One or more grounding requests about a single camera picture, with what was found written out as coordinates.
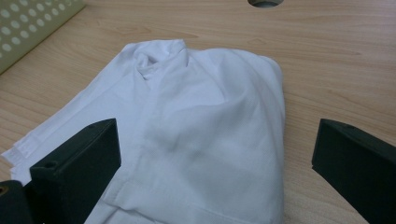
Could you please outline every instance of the white shirt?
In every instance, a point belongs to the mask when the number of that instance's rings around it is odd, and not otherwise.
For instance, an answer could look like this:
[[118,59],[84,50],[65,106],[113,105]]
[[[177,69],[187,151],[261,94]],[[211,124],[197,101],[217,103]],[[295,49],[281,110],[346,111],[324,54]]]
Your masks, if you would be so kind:
[[12,178],[85,126],[116,118],[121,168],[87,223],[281,223],[282,74],[238,49],[127,45],[69,104],[3,154]]

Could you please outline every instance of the wood grain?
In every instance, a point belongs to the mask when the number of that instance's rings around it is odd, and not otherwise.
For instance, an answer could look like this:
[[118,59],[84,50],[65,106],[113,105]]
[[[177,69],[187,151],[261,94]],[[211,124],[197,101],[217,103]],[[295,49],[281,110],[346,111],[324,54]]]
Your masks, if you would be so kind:
[[[182,38],[245,49],[284,73],[285,222],[366,223],[311,169],[318,122],[336,119],[396,146],[396,1],[87,0],[0,76],[0,152],[53,115],[128,43]],[[0,159],[0,180],[10,164]]]

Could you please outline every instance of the circular hole in table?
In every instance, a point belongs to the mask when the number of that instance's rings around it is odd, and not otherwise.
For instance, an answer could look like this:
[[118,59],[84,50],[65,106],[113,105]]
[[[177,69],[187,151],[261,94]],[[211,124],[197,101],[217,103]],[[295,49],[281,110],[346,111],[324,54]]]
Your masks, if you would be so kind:
[[277,7],[283,0],[247,0],[254,7]]

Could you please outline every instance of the perforated plastic tray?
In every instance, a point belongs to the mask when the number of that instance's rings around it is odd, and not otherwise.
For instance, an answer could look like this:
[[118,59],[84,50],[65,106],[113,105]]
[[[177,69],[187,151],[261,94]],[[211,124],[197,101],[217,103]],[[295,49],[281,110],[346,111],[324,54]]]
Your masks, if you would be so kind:
[[0,74],[83,8],[82,0],[0,0]]

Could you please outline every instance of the table top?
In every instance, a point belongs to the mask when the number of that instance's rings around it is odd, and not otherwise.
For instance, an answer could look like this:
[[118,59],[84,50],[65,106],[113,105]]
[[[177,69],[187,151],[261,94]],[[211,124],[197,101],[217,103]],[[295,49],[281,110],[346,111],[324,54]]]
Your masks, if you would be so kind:
[[[320,119],[396,146],[396,1],[87,0],[0,76],[0,152],[49,118],[128,43],[182,38],[276,60],[286,101],[285,222],[366,223],[311,169]],[[0,180],[11,165],[0,159]]]

